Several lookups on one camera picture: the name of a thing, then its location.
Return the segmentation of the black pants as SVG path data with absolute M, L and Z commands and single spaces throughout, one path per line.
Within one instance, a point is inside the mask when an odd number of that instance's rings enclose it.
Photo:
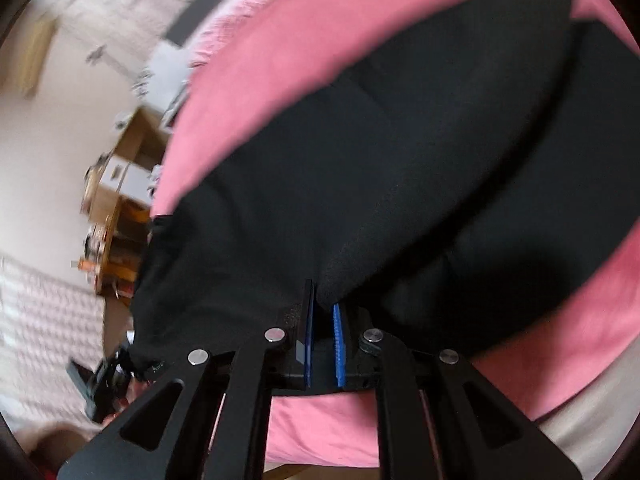
M 573 0 L 466 0 L 250 128 L 154 223 L 145 377 L 322 309 L 480 352 L 557 309 L 639 214 L 639 58 Z

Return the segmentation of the wooden stool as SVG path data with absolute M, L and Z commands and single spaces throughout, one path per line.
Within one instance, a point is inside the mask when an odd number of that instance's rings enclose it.
M 98 296 L 130 306 L 149 241 L 149 220 L 148 208 L 119 198 L 102 221 L 90 224 L 81 254 L 70 266 L 85 274 Z

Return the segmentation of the brown cardboard box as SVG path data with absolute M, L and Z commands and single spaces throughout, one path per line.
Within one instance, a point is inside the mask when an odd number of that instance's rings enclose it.
M 119 137 L 114 148 L 85 173 L 83 214 L 90 212 L 100 194 L 116 194 L 151 207 L 152 170 L 160 166 L 169 136 L 160 130 L 160 120 L 144 107 L 116 122 L 116 132 Z

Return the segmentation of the pink plush blanket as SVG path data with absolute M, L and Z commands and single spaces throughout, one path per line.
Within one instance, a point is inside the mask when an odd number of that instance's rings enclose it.
M 153 202 L 186 191 L 266 119 L 326 84 L 410 18 L 462 0 L 276 0 L 191 79 Z M 639 230 L 558 313 L 489 351 L 480 370 L 594 478 L 620 456 L 639 414 Z

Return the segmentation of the white patterned bed sheet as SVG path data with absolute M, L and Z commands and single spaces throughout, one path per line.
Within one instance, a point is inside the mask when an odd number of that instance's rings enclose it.
M 178 15 L 192 1 L 190 0 Z M 134 85 L 134 93 L 144 107 L 160 116 L 172 112 L 175 104 L 182 98 L 184 88 L 191 77 L 194 51 L 201 34 L 217 18 L 230 15 L 241 2 L 242 0 L 222 0 L 222 3 L 219 3 L 216 9 L 198 25 L 183 47 L 175 46 L 165 40 L 164 35 L 167 29 L 164 31 Z

